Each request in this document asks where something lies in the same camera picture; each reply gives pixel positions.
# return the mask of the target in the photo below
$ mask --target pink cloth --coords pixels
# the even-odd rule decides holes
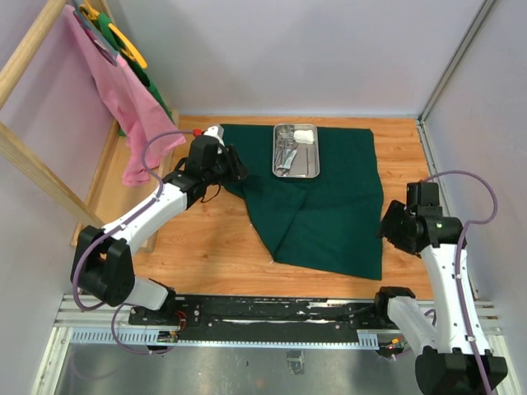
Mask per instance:
[[[73,15],[74,9],[67,5],[64,15],[88,62],[100,98],[128,136],[130,160],[123,173],[123,184],[144,184],[150,176],[141,163],[142,150],[149,140],[176,127],[121,55],[116,58],[117,66],[113,66],[99,53]],[[184,142],[182,134],[160,138],[147,151],[147,165],[159,166],[163,156]]]

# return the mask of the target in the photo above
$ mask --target gray wall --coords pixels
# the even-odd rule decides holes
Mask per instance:
[[[6,2],[0,67],[45,0]],[[62,17],[0,119],[85,197],[110,126],[86,62]],[[69,290],[75,219],[0,156],[0,388],[27,394],[62,293]]]
[[[183,114],[416,115],[481,0],[108,0]]]
[[[499,212],[469,232],[469,270],[492,300],[527,390],[527,41],[525,0],[501,0],[460,65],[427,126],[440,169],[472,170],[496,189]],[[491,199],[462,176],[445,179],[454,214],[483,218]]]

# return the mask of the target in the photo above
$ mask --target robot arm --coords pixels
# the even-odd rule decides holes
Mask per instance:
[[[417,383],[426,395],[483,393],[474,349],[481,355],[492,388],[507,373],[505,359],[492,356],[478,320],[469,284],[465,240],[459,272],[455,270],[462,229],[458,218],[443,217],[437,184],[414,183],[408,184],[406,205],[391,202],[378,233],[397,249],[419,256],[431,280],[437,328],[424,318],[409,289],[383,287],[375,297],[379,316],[401,330],[416,354]],[[460,301],[459,291],[463,292],[465,303]],[[465,315],[471,330],[465,326]]]
[[[236,149],[224,145],[222,132],[221,127],[214,126],[194,139],[188,158],[180,161],[176,169],[163,179],[161,194],[160,186],[134,209],[102,229],[93,226],[85,228],[77,241],[72,281],[86,249],[101,236],[118,229],[88,255],[82,265],[79,287],[113,307],[125,303],[160,312],[167,309],[164,304],[173,291],[152,280],[135,276],[132,256],[168,220],[203,198],[208,186],[222,186],[245,178],[247,170],[241,164]],[[147,204],[152,204],[148,210],[132,222],[127,222]]]

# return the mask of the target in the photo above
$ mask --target yellow hanger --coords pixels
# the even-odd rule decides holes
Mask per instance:
[[[79,9],[88,18],[91,22],[97,21],[99,17],[99,12],[91,6],[90,0],[85,0],[86,4],[82,4]],[[126,38],[126,36],[121,33],[121,30],[117,28],[113,23],[110,23],[108,27],[117,35],[121,41],[123,41],[124,48],[121,48],[121,52],[125,54],[131,61],[139,63],[139,66],[142,69],[148,67],[147,61],[139,53],[138,49]]]

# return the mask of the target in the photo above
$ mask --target gray floor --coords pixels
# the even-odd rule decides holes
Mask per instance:
[[[283,349],[179,346],[164,356],[137,356],[117,346],[70,346],[56,395],[421,393],[413,353],[396,362],[354,350],[306,350],[303,358],[302,372]]]

